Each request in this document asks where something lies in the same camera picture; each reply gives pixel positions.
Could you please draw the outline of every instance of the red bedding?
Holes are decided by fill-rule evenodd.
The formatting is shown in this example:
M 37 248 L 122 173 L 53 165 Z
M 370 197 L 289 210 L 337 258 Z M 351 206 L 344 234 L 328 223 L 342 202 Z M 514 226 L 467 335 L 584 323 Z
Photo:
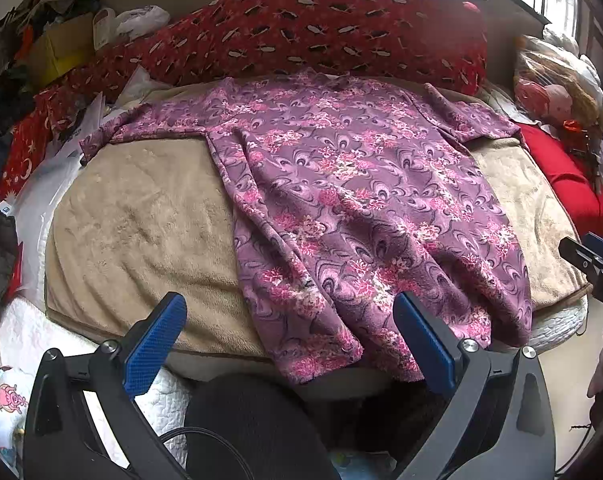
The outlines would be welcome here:
M 385 75 L 473 95 L 485 76 L 479 9 L 454 0 L 213 0 L 154 34 L 107 48 L 38 95 L 16 125 L 0 201 L 17 194 L 77 102 L 114 101 L 138 64 L 172 85 L 270 72 Z
M 603 237 L 603 191 L 597 195 L 584 176 L 583 162 L 565 152 L 562 143 L 536 126 L 520 124 L 531 155 L 546 175 L 579 236 Z

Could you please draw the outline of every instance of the black pants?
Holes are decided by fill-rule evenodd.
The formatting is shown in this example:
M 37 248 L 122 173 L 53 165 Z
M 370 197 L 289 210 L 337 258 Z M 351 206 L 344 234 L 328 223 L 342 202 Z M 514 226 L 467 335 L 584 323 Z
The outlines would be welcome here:
M 228 375 L 201 386 L 184 425 L 209 430 L 236 450 L 210 435 L 188 434 L 186 471 L 194 479 L 340 478 L 299 400 L 261 378 Z

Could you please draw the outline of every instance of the purple floral shirt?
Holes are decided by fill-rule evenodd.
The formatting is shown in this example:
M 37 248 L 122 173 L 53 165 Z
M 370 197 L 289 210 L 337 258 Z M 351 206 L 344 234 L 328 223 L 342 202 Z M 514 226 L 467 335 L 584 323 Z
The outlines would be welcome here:
M 90 160 L 107 142 L 206 136 L 234 203 L 240 286 L 283 375 L 362 360 L 411 381 L 422 376 L 393 322 L 397 293 L 482 346 L 523 344 L 533 311 L 517 237 L 461 144 L 519 128 L 426 90 L 312 71 L 228 78 L 142 105 L 82 147 Z

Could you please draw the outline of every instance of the metal bolt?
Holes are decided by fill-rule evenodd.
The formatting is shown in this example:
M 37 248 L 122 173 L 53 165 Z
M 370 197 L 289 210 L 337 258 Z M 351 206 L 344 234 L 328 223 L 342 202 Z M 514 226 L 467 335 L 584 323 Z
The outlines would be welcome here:
M 57 359 L 57 350 L 51 348 L 50 350 L 44 352 L 44 359 L 46 361 L 54 361 Z
M 118 348 L 119 343 L 114 339 L 108 339 L 99 345 L 99 349 L 104 352 L 104 354 L 112 354 Z
M 537 351 L 532 346 L 525 346 L 521 349 L 521 353 L 528 359 L 534 359 L 537 357 Z
M 475 341 L 474 339 L 464 339 L 461 342 L 461 347 L 466 350 L 467 352 L 476 352 L 477 350 L 479 350 L 479 345 L 477 344 L 477 341 Z

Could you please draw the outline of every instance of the floor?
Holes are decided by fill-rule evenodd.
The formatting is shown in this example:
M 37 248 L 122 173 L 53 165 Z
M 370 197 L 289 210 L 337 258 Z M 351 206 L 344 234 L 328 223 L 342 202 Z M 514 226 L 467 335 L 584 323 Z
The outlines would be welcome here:
M 557 466 L 575 452 L 586 430 L 571 426 L 588 424 L 592 400 L 585 396 L 603 346 L 603 303 L 588 297 L 589 315 L 584 335 L 572 336 L 562 345 L 539 356 L 550 396 L 557 439 Z

